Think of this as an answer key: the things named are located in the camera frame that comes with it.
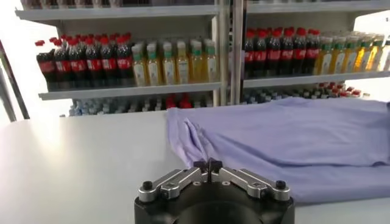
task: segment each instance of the plastic bottle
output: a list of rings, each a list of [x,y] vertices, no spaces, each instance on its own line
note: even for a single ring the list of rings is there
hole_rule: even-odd
[[[372,44],[372,47],[370,49],[371,50],[370,59],[368,60],[368,64],[366,68],[367,71],[378,70],[379,62],[383,54],[382,43],[383,43],[383,36],[376,38],[376,40]]]
[[[165,42],[163,45],[164,49],[164,78],[167,85],[175,85],[177,83],[176,65],[175,60],[172,57],[172,44]]]
[[[187,84],[190,79],[190,63],[184,41],[177,42],[177,75],[180,84]]]
[[[346,38],[336,37],[335,39],[336,39],[335,47],[333,48],[331,53],[331,61],[330,61],[328,74],[341,73],[344,57],[346,56],[345,53]]]
[[[157,60],[156,44],[151,43],[147,45],[147,71],[149,74],[149,81],[151,86],[163,84],[163,76],[161,74],[161,66]]]
[[[244,78],[253,78],[254,77],[254,36],[255,34],[251,30],[246,32],[245,40],[245,62],[244,62]]]
[[[267,37],[267,33],[265,30],[258,31],[258,38],[254,46],[255,55],[254,55],[253,73],[255,77],[261,77],[266,74],[266,70],[265,70],[266,59],[267,59],[266,37]]]
[[[332,38],[322,37],[321,38],[321,51],[316,60],[314,67],[315,75],[327,74],[329,71],[330,60],[332,59]]]
[[[269,40],[267,63],[268,75],[278,74],[278,64],[280,59],[280,32],[275,30],[272,33],[272,38]]]
[[[279,74],[281,75],[291,74],[291,62],[294,52],[292,34],[291,30],[285,30],[285,36],[282,40],[282,53],[279,62]]]
[[[99,49],[93,44],[93,39],[88,38],[85,57],[87,58],[88,69],[91,73],[91,85],[93,87],[105,86],[105,75]]]
[[[147,71],[146,66],[141,57],[141,48],[139,45],[132,47],[133,52],[133,70],[135,76],[135,83],[137,86],[146,86],[147,85]]]
[[[118,38],[118,48],[116,50],[120,83],[122,85],[134,85],[135,78],[133,72],[133,57],[125,37]]]
[[[294,54],[292,56],[292,73],[301,74],[302,65],[306,56],[306,30],[298,28],[294,39]]]
[[[364,72],[366,70],[368,60],[370,58],[370,45],[371,45],[371,37],[364,37],[361,46],[358,49],[358,56],[355,62],[355,72]]]
[[[344,61],[342,63],[341,73],[351,73],[353,72],[353,68],[356,62],[356,46],[359,37],[351,36],[347,38],[346,45],[346,56],[344,57]]]
[[[106,37],[101,39],[102,64],[107,78],[108,86],[119,85],[118,65],[116,64],[116,52]]]

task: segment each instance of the white table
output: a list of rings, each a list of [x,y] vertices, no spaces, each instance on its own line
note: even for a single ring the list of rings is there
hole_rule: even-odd
[[[9,125],[0,131],[0,223],[133,223],[142,181],[183,168],[165,126],[164,112]],[[388,198],[296,210],[296,224],[389,221]]]

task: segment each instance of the bottle label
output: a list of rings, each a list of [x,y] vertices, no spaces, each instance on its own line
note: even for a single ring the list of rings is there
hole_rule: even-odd
[[[346,65],[346,72],[348,72],[348,73],[353,72],[353,67],[355,65],[355,61],[356,61],[356,52],[352,52],[348,56],[348,61],[347,61],[347,65]]]
[[[147,68],[149,69],[149,77],[151,79],[151,85],[157,86],[158,85],[158,73],[157,73],[156,63],[148,64]]]
[[[306,56],[306,49],[295,49],[294,59],[304,59]]]
[[[85,60],[71,61],[71,66],[74,72],[84,71],[87,69],[87,63]]]
[[[335,73],[341,73],[342,63],[344,61],[344,57],[346,55],[344,53],[340,53],[337,55],[336,64],[335,64]]]
[[[269,52],[268,52],[268,57],[267,57],[268,59],[270,59],[270,60],[279,60],[279,58],[280,58],[280,50],[270,50]]]
[[[175,85],[175,72],[173,63],[168,61],[164,63],[164,74],[167,85]]]
[[[129,69],[132,66],[132,63],[133,63],[133,60],[131,57],[118,59],[118,67],[120,69]]]
[[[267,59],[266,51],[256,51],[255,52],[255,60],[256,61],[265,61]]]
[[[188,83],[188,62],[180,61],[178,64],[180,84]]]
[[[56,61],[55,65],[59,72],[70,72],[72,71],[72,66],[69,61]]]
[[[207,75],[209,82],[217,82],[217,62],[215,58],[207,59]]]
[[[245,52],[245,62],[252,62],[254,60],[254,52],[248,51]]]
[[[114,58],[102,59],[102,63],[105,70],[116,69],[116,60]]]
[[[91,71],[98,71],[102,69],[102,61],[100,59],[87,60],[88,69]]]
[[[307,49],[306,58],[311,58],[311,59],[317,58],[318,53],[319,53],[319,49]]]
[[[293,57],[293,50],[283,50],[280,58],[282,60],[290,60]]]
[[[144,67],[142,65],[135,65],[134,66],[134,74],[135,74],[136,84],[138,86],[145,86]]]
[[[332,59],[331,54],[324,55],[322,59],[322,65],[321,65],[321,74],[328,74],[331,59]]]
[[[53,61],[45,61],[38,64],[42,73],[53,72],[55,67]]]

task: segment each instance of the juice bottle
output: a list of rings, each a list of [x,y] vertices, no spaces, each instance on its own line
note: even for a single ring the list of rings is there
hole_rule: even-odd
[[[206,41],[206,51],[207,51],[207,78],[209,82],[218,82],[218,73],[217,73],[217,59],[215,57],[215,44],[214,41]]]
[[[314,67],[315,75],[328,74],[330,61],[332,59],[332,37],[322,37],[321,51],[318,54]]]
[[[342,63],[344,62],[344,57],[346,55],[344,49],[345,43],[345,37],[335,38],[335,46],[331,53],[331,61],[328,74],[341,73]]]
[[[187,84],[190,79],[190,62],[187,57],[184,41],[177,42],[177,80],[180,84]]]
[[[163,84],[163,76],[161,74],[161,65],[157,60],[156,44],[150,43],[146,47],[147,49],[147,71],[151,86],[157,86]]]
[[[135,83],[137,86],[146,86],[146,67],[141,58],[141,48],[140,45],[135,45],[132,47],[133,52],[133,71],[135,76]]]
[[[164,49],[164,77],[167,85],[175,85],[177,83],[177,74],[175,60],[172,58],[172,44],[165,42]]]
[[[371,37],[364,37],[361,42],[361,46],[358,49],[358,56],[355,62],[355,72],[364,72],[366,70],[371,54],[370,45]]]
[[[378,37],[372,47],[371,47],[371,54],[370,59],[368,60],[368,65],[366,70],[367,71],[377,71],[379,67],[380,59],[382,58],[382,43],[383,43],[383,37]]]
[[[347,49],[346,56],[342,63],[341,73],[351,73],[353,72],[353,67],[355,66],[356,61],[356,45],[358,43],[359,37],[351,36],[347,39]]]

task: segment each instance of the bottled beverage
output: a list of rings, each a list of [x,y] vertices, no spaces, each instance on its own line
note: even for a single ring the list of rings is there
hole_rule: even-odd
[[[342,63],[344,62],[346,38],[345,37],[336,37],[335,38],[335,47],[331,53],[331,60],[328,74],[339,74],[341,73]]]
[[[346,56],[344,57],[344,62],[342,63],[341,73],[351,73],[353,72],[353,67],[356,62],[356,45],[359,40],[357,36],[351,36],[347,39],[347,48]]]
[[[76,87],[86,88],[90,86],[88,66],[85,59],[85,51],[82,50],[77,39],[69,41],[69,60],[72,71],[76,77]]]
[[[156,44],[150,43],[146,47],[147,49],[147,71],[149,74],[149,81],[152,86],[158,86],[163,84],[163,76],[161,74],[161,65],[157,60]]]
[[[294,53],[292,56],[292,73],[302,73],[302,65],[306,56],[306,30],[298,28],[297,35],[294,39]]]
[[[306,56],[305,56],[305,61],[303,62],[303,73],[305,74],[314,73],[314,65],[318,57],[319,48],[320,48],[319,31],[312,30],[309,38],[306,41]]]
[[[105,76],[109,86],[116,86],[119,84],[118,67],[116,64],[116,52],[111,44],[108,43],[107,38],[101,39],[101,57]]]
[[[141,48],[140,45],[135,45],[132,47],[133,52],[133,70],[134,70],[134,76],[135,76],[135,82],[137,86],[146,86],[146,76],[147,71],[146,67],[143,63],[143,60],[141,58]]]
[[[172,44],[165,42],[164,49],[164,78],[167,85],[175,85],[177,83],[177,74],[175,69],[175,60],[172,57]]]
[[[124,37],[118,38],[118,49],[116,50],[118,69],[122,85],[134,85],[133,58],[126,40]]]
[[[246,32],[246,40],[245,40],[245,64],[244,64],[244,78],[253,78],[254,77],[254,36],[255,34],[248,30]]]
[[[91,85],[93,87],[105,86],[105,75],[102,66],[102,60],[99,49],[94,45],[93,39],[88,38],[85,57],[87,59],[88,69],[91,74]]]
[[[190,79],[190,64],[184,41],[177,42],[177,75],[180,84],[187,84]]]
[[[267,33],[265,30],[258,31],[258,38],[255,48],[254,55],[254,76],[261,77],[265,75],[265,64],[267,59],[267,44],[266,44]]]
[[[278,74],[278,64],[280,59],[280,32],[275,30],[272,33],[272,38],[269,40],[267,63],[268,75]]]
[[[69,60],[69,52],[62,45],[61,40],[54,42],[56,49],[54,51],[55,67],[57,68],[57,81],[60,89],[70,89],[74,87],[74,74],[72,72]]]
[[[48,90],[53,91],[57,88],[53,55],[50,52],[46,52],[43,40],[35,42],[35,45],[37,47],[37,62],[39,68],[46,79]]]
[[[285,30],[285,36],[282,40],[282,53],[279,62],[279,73],[281,75],[291,74],[291,60],[293,59],[293,32],[291,30]]]

